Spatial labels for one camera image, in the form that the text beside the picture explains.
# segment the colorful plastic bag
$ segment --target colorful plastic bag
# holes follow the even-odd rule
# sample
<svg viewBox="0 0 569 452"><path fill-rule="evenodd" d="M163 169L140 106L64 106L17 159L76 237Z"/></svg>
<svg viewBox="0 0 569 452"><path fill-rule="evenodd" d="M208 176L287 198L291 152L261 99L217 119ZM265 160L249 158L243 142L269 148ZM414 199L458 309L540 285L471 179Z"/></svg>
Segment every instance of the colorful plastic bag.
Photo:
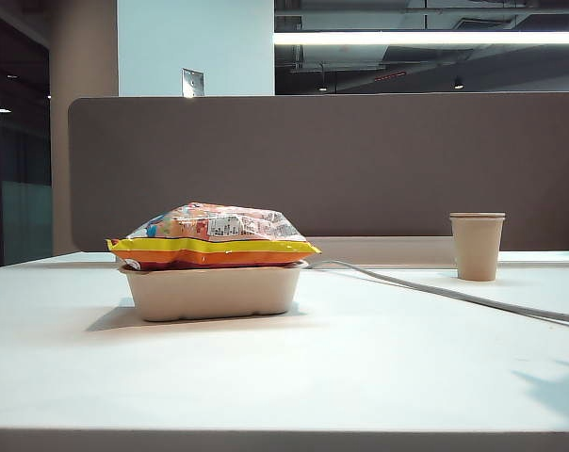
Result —
<svg viewBox="0 0 569 452"><path fill-rule="evenodd" d="M137 270L281 266L320 252L280 212L201 202L106 243Z"/></svg>

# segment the wall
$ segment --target wall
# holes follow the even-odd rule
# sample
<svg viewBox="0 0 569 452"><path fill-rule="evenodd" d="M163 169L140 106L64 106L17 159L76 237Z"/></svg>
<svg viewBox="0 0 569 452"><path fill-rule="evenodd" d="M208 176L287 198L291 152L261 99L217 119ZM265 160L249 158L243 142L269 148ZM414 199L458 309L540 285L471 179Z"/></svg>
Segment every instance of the wall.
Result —
<svg viewBox="0 0 569 452"><path fill-rule="evenodd" d="M115 0L55 0L50 33L50 107L54 253L76 250L71 239L67 112L85 96L118 94Z"/></svg>
<svg viewBox="0 0 569 452"><path fill-rule="evenodd" d="M121 96L181 96L182 68L205 95L274 94L272 0L118 0Z"/></svg>

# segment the cable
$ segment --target cable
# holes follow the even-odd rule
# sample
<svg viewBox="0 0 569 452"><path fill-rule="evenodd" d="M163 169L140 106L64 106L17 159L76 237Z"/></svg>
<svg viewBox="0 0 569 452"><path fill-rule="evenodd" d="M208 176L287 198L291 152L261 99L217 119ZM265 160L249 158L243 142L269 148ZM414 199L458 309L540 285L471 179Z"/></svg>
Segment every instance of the cable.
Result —
<svg viewBox="0 0 569 452"><path fill-rule="evenodd" d="M430 294L440 295L442 297L468 301L470 303L476 303L480 304L481 306L500 309L502 311L507 311L509 313L515 313L519 315L529 315L535 317L550 318L553 320L559 320L561 322L569 322L569 314L556 313L554 311L545 311L542 309L526 308L524 306L501 303L499 301L494 301L492 299L483 299L482 297L476 297L474 295L465 294L463 292L457 292L455 290L444 289L441 287L433 287L426 284L420 284L418 282L404 281L391 276L380 275L379 273L375 273L374 271L366 270L365 268L361 268L360 266L355 266L354 264L348 264L347 262L343 261L329 260L329 261L314 262L313 264L309 264L305 268L311 269L311 268L316 268L318 266L324 266L327 264L346 266L347 268L359 271L372 278L376 278L377 280L387 281L389 283L398 284L403 287L420 290L422 292L429 292Z"/></svg>

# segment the white desk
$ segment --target white desk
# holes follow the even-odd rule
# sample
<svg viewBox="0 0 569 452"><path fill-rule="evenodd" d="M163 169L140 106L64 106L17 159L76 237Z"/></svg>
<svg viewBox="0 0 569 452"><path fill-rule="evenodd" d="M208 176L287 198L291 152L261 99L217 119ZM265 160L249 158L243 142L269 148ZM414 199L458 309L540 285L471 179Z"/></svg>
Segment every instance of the white desk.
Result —
<svg viewBox="0 0 569 452"><path fill-rule="evenodd" d="M1 451L569 450L569 326L347 270L287 315L152 324L114 266L0 268ZM383 272L569 312L569 264Z"/></svg>

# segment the cup rim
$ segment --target cup rim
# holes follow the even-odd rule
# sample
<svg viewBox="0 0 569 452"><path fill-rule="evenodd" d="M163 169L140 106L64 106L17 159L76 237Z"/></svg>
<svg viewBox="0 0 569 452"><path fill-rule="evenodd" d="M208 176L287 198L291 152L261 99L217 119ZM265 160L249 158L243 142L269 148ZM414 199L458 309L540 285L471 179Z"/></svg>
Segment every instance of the cup rim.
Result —
<svg viewBox="0 0 569 452"><path fill-rule="evenodd" d="M450 218L504 218L504 212L450 212Z"/></svg>

